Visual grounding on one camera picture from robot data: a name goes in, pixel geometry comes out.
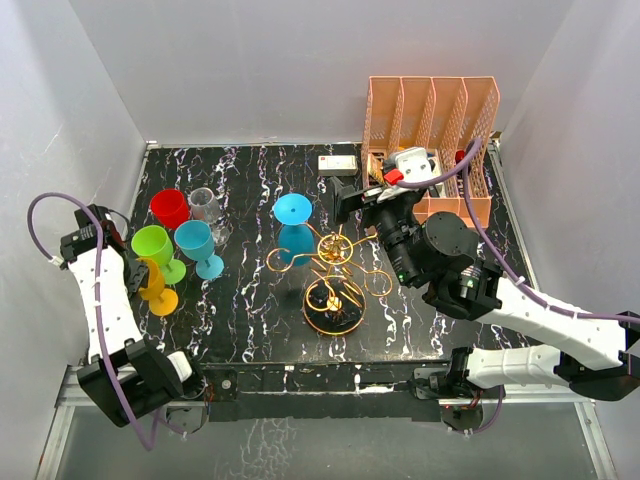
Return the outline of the clear wine glass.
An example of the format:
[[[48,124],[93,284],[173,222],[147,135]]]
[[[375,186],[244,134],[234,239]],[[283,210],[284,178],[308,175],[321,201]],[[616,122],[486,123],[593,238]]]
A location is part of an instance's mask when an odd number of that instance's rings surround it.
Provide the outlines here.
[[[192,217],[211,227],[215,244],[224,245],[230,237],[230,231],[214,192],[208,187],[197,188],[189,194],[188,203]]]

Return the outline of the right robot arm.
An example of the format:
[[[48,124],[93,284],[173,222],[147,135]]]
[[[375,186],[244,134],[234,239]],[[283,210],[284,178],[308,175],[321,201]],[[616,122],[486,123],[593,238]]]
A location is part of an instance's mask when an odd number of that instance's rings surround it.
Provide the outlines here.
[[[374,228],[400,285],[424,287],[423,301],[457,320],[499,325],[534,340],[533,347],[453,350],[445,371],[416,380],[435,398],[470,398],[507,384],[559,385],[586,398],[618,401],[639,386],[635,317],[607,319],[570,307],[510,280],[496,260],[482,259],[478,232],[451,212],[417,221],[421,197],[408,191],[383,200],[378,189],[356,190],[332,178],[333,217],[361,211]]]

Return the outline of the red wine glass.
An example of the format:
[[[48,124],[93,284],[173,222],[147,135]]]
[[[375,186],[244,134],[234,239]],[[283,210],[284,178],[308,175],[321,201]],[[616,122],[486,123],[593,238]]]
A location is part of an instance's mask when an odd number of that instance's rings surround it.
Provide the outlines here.
[[[190,210],[185,195],[177,189],[164,189],[156,193],[150,208],[162,225],[177,229],[190,218]]]

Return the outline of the yellow wine glass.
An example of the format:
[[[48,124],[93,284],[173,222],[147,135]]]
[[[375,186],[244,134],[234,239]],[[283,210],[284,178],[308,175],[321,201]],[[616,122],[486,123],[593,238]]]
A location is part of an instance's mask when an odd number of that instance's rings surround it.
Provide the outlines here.
[[[148,303],[153,315],[163,317],[173,313],[178,306],[177,293],[166,287],[164,274],[157,263],[150,258],[139,258],[149,270],[147,286],[138,290],[141,298]]]

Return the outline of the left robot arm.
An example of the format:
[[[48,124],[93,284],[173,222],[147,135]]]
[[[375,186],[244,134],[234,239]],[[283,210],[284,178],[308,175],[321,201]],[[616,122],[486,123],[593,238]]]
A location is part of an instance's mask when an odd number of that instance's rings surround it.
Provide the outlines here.
[[[86,213],[74,212],[78,229],[61,239],[64,269],[79,286],[89,330],[87,364],[77,378],[84,393],[118,427],[130,423],[105,361],[110,360],[118,387],[136,418],[180,398],[194,399],[207,376],[182,350],[164,353],[139,330],[131,302],[141,298],[150,311],[166,316],[178,306],[177,293],[166,287],[157,262],[136,257],[125,245],[111,211],[91,204],[103,242]]]

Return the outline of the blue wine glass front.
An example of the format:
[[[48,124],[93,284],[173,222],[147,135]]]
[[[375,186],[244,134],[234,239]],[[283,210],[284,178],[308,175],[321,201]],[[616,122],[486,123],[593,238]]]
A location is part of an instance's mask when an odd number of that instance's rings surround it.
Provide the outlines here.
[[[174,233],[176,245],[190,260],[195,261],[196,274],[203,280],[218,278],[224,261],[215,254],[215,241],[211,227],[200,220],[182,223]]]

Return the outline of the blue wine glass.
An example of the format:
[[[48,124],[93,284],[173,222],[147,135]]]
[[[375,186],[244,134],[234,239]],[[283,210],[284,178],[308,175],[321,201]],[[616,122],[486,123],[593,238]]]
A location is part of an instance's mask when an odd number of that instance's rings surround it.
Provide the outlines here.
[[[278,236],[279,258],[293,267],[302,266],[316,253],[314,233],[306,222],[311,217],[311,201],[298,193],[281,196],[273,206],[273,213],[283,227]]]
[[[176,245],[190,260],[195,261],[196,274],[203,280],[218,278],[224,261],[215,254],[215,241],[211,227],[200,220],[182,223],[174,233]]]

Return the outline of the green wine glass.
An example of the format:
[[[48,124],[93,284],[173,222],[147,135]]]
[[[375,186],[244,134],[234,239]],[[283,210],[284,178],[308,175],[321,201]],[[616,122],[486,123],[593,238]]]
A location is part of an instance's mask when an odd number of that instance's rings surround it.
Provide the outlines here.
[[[138,257],[155,262],[168,285],[176,285],[184,279],[186,266],[174,257],[174,245],[164,227],[141,228],[134,234],[131,247]]]

